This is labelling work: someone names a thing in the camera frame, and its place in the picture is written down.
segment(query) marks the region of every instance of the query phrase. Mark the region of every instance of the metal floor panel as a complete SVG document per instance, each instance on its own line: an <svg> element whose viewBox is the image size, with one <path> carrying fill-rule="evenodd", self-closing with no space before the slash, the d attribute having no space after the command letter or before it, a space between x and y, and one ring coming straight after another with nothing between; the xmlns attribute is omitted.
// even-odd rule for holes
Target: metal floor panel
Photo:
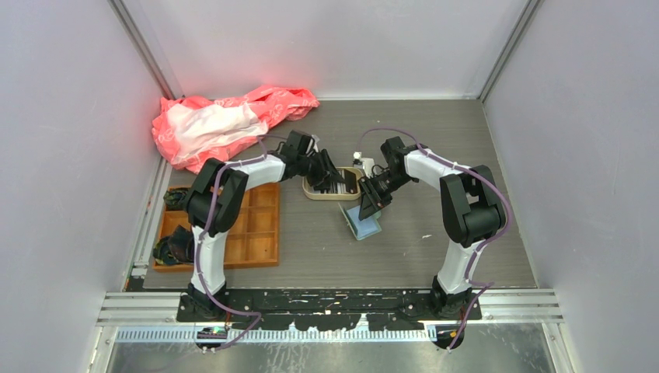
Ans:
<svg viewBox="0 0 659 373"><path fill-rule="evenodd" d="M114 344L108 372L554 372L540 324L467 326L449 355L430 341L370 343L243 343L202 354L192 343Z"/></svg>

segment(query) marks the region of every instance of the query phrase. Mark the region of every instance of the floor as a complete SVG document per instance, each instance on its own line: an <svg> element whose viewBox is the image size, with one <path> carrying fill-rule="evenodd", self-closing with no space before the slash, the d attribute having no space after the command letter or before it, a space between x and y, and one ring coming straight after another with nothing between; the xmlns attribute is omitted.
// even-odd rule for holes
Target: floor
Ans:
<svg viewBox="0 0 659 373"><path fill-rule="evenodd" d="M415 134L435 153L462 164L486 165L506 194L481 103L476 100L325 101L295 122L284 122L271 133L287 135L299 129L320 137L336 166L349 166L357 140L373 127L398 127ZM364 156L385 164L380 145L396 136L371 132L364 139ZM401 136L406 144L411 140ZM278 140L269 139L269 149ZM238 159L259 154L258 146ZM175 171L170 185L190 185L194 174ZM343 202L346 207L358 200ZM228 270L230 288L428 288L444 262L448 236L441 223L439 193L411 183L393 194L379 220L382 232L356 241L337 202L309 200L302 179L281 184L280 265ZM184 288L191 273L147 272L145 288ZM496 287L534 287L535 281L517 224L489 245L476 269L475 280L495 281Z"/></svg>

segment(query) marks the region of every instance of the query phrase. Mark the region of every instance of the small wooden box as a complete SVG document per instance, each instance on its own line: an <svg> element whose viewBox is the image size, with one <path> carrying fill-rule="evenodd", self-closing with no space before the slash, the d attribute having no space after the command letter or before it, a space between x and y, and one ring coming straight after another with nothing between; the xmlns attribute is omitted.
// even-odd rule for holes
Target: small wooden box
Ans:
<svg viewBox="0 0 659 373"><path fill-rule="evenodd" d="M190 229L185 211L164 211L159 239L171 235L177 225ZM279 265L279 184L269 183L245 192L240 214L228 231L225 269ZM158 272L191 272L192 264L162 266Z"/></svg>

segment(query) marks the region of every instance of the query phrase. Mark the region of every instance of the black cable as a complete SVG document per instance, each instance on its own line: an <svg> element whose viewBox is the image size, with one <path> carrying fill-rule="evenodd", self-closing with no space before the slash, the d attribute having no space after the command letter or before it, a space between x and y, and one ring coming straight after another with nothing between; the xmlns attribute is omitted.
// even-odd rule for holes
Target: black cable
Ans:
<svg viewBox="0 0 659 373"><path fill-rule="evenodd" d="M373 167L371 167L371 174L373 174L373 175L375 175L375 167L376 167L376 166L380 168L380 173L383 173L384 171L387 170L386 168L384 168L384 167L382 167L382 166L380 166L380 165L373 165Z"/></svg>

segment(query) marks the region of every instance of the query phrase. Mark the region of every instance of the pink plastic bag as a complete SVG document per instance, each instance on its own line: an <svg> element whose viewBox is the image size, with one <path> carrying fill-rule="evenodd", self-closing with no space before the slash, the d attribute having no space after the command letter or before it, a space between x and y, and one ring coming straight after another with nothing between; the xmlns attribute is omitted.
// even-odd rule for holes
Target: pink plastic bag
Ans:
<svg viewBox="0 0 659 373"><path fill-rule="evenodd" d="M180 144L174 136L172 126L168 123L167 111L177 103L194 110L211 104L218 104L222 107L235 107L246 103L259 117L259 120L267 124L268 129L276 126L284 119L302 119L312 108L319 105L316 97L307 89L287 89L272 85L262 85L243 97L229 97L226 99L216 99L215 101L210 101L200 96L175 100L160 99L160 115L153 120L153 141L158 146L160 154L175 169L186 168L193 173L199 173L201 166L209 158L228 161L238 153L256 144L256 138L240 138L229 145L213 147L193 157L174 161L175 158L179 158L176 155L180 150Z"/></svg>

